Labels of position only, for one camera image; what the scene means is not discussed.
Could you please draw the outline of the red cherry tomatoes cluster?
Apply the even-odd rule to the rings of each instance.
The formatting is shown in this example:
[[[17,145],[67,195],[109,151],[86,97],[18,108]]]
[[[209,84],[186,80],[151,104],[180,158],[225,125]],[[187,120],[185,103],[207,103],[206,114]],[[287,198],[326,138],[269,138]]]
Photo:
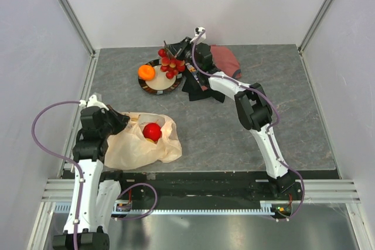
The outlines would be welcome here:
[[[178,60],[169,50],[168,45],[164,41],[163,48],[159,49],[158,55],[160,57],[161,72],[165,73],[167,79],[171,80],[178,74],[185,71],[186,66],[183,60]]]

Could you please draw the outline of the beige banana print plastic bag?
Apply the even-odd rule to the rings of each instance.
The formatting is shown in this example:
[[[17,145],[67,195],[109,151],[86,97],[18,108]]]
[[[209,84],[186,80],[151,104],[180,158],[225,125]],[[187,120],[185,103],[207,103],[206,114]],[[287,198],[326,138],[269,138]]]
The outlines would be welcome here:
[[[112,169],[133,170],[157,160],[173,162],[182,156],[182,145],[178,139],[176,123],[167,115],[146,112],[127,112],[130,121],[117,135],[108,137],[108,149],[104,164]],[[162,136],[157,144],[150,143],[143,135],[144,127],[157,123]]]

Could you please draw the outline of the orange fruit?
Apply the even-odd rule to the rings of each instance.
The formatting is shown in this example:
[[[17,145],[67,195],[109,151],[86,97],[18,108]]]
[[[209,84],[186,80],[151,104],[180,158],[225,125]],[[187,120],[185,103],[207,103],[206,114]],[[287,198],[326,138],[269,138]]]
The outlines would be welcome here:
[[[144,64],[138,69],[138,77],[142,80],[151,81],[155,78],[155,75],[155,69],[148,64]]]

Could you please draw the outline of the red apple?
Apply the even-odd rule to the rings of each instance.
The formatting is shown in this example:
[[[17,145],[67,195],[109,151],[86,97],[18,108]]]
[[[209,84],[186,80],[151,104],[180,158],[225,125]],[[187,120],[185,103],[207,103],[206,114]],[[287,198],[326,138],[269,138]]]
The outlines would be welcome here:
[[[157,123],[149,123],[143,129],[143,135],[145,138],[157,142],[161,136],[161,127]]]

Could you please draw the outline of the yellow pear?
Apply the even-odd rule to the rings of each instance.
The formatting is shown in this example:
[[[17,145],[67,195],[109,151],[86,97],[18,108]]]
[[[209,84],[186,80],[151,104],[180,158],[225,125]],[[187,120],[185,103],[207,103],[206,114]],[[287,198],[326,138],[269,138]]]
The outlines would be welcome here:
[[[153,139],[149,139],[149,138],[146,138],[146,140],[150,143],[153,143],[153,144],[157,144],[158,143],[158,140],[153,140]]]

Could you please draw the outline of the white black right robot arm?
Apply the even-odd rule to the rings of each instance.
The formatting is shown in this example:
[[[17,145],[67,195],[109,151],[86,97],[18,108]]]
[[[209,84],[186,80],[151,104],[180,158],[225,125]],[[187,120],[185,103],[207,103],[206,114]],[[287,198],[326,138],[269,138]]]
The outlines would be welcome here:
[[[183,91],[189,94],[191,101],[209,97],[220,102],[226,97],[234,101],[241,125],[250,131],[261,151],[270,182],[270,196],[277,200],[284,198],[293,183],[274,136],[273,111],[262,86],[259,83],[242,84],[221,71],[214,63],[208,44],[196,44],[187,37],[178,43],[165,43],[164,49],[170,59],[185,62]]]

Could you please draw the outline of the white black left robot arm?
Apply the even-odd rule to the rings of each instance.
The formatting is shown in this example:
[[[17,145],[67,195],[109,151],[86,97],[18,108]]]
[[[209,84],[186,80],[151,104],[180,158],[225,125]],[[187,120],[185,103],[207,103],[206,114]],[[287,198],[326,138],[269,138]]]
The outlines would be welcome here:
[[[73,147],[74,190],[69,216],[53,249],[109,249],[108,225],[116,199],[128,194],[128,184],[102,175],[108,137],[124,130],[130,118],[109,105],[80,112],[81,128]]]

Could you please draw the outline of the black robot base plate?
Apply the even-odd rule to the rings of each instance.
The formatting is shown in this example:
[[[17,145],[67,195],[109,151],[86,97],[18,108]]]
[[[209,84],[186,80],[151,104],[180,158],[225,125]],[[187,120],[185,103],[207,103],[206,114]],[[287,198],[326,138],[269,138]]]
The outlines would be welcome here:
[[[135,183],[147,183],[155,188],[159,198],[218,196],[251,201],[297,201],[303,192],[298,177],[291,172],[275,180],[266,172],[130,173],[115,170],[103,172],[100,182],[105,180],[118,181],[122,191]]]

